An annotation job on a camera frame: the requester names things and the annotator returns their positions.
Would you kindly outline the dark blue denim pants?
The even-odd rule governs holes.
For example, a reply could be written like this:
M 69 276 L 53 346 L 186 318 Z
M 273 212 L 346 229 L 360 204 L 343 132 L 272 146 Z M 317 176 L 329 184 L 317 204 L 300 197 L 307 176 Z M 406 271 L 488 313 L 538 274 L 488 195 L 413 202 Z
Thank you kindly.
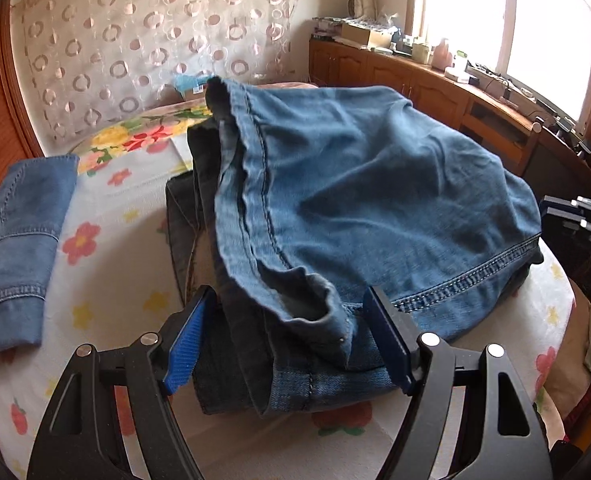
M 182 295 L 218 294 L 192 374 L 208 415 L 381 396 L 393 382 L 366 321 L 369 287 L 454 340 L 542 261 L 527 182 L 391 88 L 212 78 L 206 104 L 166 217 Z

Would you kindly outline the light blue denim pants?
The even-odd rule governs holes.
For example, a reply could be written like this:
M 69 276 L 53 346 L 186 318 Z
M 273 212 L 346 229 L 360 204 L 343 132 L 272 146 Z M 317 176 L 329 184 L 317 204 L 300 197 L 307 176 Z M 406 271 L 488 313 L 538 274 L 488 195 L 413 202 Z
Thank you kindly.
M 79 157 L 31 158 L 0 185 L 0 352 L 38 346 L 47 287 L 76 182 Z

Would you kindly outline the wooden sideboard cabinet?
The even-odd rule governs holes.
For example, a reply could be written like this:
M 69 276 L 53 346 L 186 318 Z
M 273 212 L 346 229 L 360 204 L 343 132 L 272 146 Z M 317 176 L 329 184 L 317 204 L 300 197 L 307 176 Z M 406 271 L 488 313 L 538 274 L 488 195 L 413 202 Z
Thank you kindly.
M 591 198 L 591 169 L 586 162 L 553 133 L 535 127 L 534 122 L 470 84 L 457 84 L 398 56 L 359 50 L 316 37 L 309 40 L 309 79 L 317 86 L 327 87 L 390 87 L 410 99 L 416 110 L 457 131 L 466 113 L 486 112 L 505 117 L 539 134 L 538 144 L 521 177 L 536 196 Z

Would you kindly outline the white flower bed sheet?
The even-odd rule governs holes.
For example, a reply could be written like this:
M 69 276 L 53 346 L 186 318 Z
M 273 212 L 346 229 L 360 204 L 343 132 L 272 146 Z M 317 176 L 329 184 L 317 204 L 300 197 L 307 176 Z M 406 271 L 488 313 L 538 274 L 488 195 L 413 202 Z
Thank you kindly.
M 42 344 L 0 354 L 0 452 L 17 477 L 26 476 L 40 420 L 74 349 L 84 342 L 126 346 L 181 307 L 164 188 L 191 164 L 186 140 L 177 138 L 80 175 L 48 286 Z M 460 341 L 463 348 L 497 342 L 507 350 L 550 441 L 565 430 L 543 385 L 574 306 L 565 272 L 546 254 L 519 290 Z M 262 418 L 253 411 L 204 415 L 192 387 L 172 402 L 209 479 L 371 479 L 407 404 L 393 392 L 328 413 Z

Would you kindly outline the wooden chair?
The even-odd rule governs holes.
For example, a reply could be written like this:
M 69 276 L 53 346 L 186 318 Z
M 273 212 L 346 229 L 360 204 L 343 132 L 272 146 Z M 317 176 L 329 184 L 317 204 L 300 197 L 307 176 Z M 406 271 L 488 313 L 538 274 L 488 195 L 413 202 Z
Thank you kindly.
M 466 113 L 459 131 L 497 155 L 505 168 L 519 177 L 527 170 L 539 134 L 494 113 Z

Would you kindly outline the floral blanket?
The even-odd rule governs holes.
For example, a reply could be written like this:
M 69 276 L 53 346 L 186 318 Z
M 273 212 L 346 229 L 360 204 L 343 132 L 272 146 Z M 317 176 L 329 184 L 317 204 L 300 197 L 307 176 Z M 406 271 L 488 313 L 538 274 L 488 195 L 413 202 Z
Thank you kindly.
M 79 174 L 93 177 L 113 159 L 138 150 L 154 154 L 169 140 L 211 116 L 206 99 L 198 98 L 161 106 L 144 114 L 116 122 L 82 141 L 72 153 L 79 156 Z

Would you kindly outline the pink bottle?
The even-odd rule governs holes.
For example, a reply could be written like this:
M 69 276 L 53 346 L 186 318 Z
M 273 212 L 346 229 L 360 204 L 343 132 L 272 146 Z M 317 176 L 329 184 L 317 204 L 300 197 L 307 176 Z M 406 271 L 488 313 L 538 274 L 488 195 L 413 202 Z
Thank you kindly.
M 433 50 L 431 66 L 433 70 L 444 72 L 448 67 L 453 66 L 453 53 L 449 50 L 449 41 L 443 38 L 440 44 Z

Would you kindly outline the white cup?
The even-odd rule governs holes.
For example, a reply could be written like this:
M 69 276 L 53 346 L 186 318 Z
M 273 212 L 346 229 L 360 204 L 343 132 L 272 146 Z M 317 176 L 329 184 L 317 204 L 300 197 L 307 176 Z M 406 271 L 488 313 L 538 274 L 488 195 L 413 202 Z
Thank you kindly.
M 411 47 L 411 59 L 418 64 L 428 65 L 430 58 L 430 47 L 424 42 L 415 42 Z

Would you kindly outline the cardboard box on sideboard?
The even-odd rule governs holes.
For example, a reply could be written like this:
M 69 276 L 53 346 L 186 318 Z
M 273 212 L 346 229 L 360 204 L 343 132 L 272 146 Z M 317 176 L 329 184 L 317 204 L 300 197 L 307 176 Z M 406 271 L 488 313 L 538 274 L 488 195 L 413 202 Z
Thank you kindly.
M 395 32 L 395 27 L 373 28 L 350 23 L 343 23 L 341 27 L 341 37 L 343 39 L 367 48 L 390 47 Z

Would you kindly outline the pink circle pattern curtain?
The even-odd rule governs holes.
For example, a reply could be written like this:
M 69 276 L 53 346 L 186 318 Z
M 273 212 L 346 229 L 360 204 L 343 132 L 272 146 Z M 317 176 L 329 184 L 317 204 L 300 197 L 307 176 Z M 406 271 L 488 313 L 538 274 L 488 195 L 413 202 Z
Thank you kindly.
M 20 0 L 17 73 L 38 138 L 62 148 L 168 100 L 184 78 L 285 78 L 297 0 Z

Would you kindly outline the window with wooden frame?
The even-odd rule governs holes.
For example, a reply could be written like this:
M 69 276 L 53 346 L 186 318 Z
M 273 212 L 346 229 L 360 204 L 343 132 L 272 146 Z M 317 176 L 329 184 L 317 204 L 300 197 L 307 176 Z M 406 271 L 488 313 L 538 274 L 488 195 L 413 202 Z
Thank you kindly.
M 446 42 L 591 138 L 591 0 L 409 0 L 413 35 Z

